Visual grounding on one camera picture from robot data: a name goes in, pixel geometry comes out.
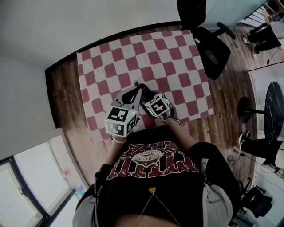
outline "checkered tablecloth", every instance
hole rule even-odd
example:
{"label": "checkered tablecloth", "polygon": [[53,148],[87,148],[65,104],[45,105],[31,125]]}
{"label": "checkered tablecloth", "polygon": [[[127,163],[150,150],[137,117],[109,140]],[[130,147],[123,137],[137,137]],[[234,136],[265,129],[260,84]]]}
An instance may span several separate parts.
{"label": "checkered tablecloth", "polygon": [[[135,80],[163,92],[181,122],[213,114],[203,64],[188,30],[119,39],[78,53],[77,58],[85,115],[94,141],[109,138],[105,111]],[[141,120],[134,131],[162,124],[139,110]]]}

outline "white cube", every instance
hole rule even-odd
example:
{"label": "white cube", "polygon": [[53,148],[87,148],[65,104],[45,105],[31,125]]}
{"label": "white cube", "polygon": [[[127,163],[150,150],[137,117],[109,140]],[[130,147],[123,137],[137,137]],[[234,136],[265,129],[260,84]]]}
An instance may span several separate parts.
{"label": "white cube", "polygon": [[170,102],[163,93],[155,96],[145,104],[146,108],[154,117],[158,117],[170,109]]}
{"label": "white cube", "polygon": [[139,111],[122,107],[109,106],[106,111],[106,133],[126,137],[136,126]]}

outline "wristband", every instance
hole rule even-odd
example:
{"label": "wristband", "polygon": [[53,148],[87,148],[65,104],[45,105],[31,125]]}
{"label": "wristband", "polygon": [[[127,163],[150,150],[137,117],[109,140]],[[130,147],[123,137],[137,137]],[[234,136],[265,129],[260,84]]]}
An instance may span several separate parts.
{"label": "wristband", "polygon": [[118,143],[118,144],[124,144],[124,143],[127,141],[126,138],[125,138],[124,141],[118,141],[116,138],[113,138],[112,135],[110,135],[110,137],[111,137],[111,139],[112,139],[114,142],[116,142],[116,143]]}
{"label": "wristband", "polygon": [[164,117],[164,120],[165,119],[167,119],[167,118],[172,118],[173,120],[175,120],[179,125],[181,125],[180,124],[180,122],[179,122],[179,120],[178,119],[176,119],[175,117],[172,117],[172,116],[166,116],[166,117]]}

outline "shoe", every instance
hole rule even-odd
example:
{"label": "shoe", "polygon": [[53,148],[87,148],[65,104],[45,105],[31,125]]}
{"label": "shoe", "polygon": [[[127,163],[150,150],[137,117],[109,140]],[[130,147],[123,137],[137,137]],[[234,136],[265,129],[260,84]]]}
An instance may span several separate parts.
{"label": "shoe", "polygon": [[254,59],[257,57],[257,53],[254,51],[254,47],[252,48],[252,57]]}
{"label": "shoe", "polygon": [[250,43],[247,37],[243,37],[243,42],[244,43]]}
{"label": "shoe", "polygon": [[242,145],[244,144],[244,142],[245,142],[245,135],[241,134],[239,137],[239,145],[240,145],[241,150],[242,150]]}
{"label": "shoe", "polygon": [[245,139],[248,141],[252,141],[252,134],[250,131],[247,131],[246,135],[245,135]]}

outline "graphic print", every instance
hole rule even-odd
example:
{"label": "graphic print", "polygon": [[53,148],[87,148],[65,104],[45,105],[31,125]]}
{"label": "graphic print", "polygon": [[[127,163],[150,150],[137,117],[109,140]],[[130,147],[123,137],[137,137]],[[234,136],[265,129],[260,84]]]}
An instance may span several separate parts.
{"label": "graphic print", "polygon": [[171,141],[154,144],[129,144],[114,165],[107,180],[115,177],[134,176],[152,178],[168,174],[198,172],[197,167]]}

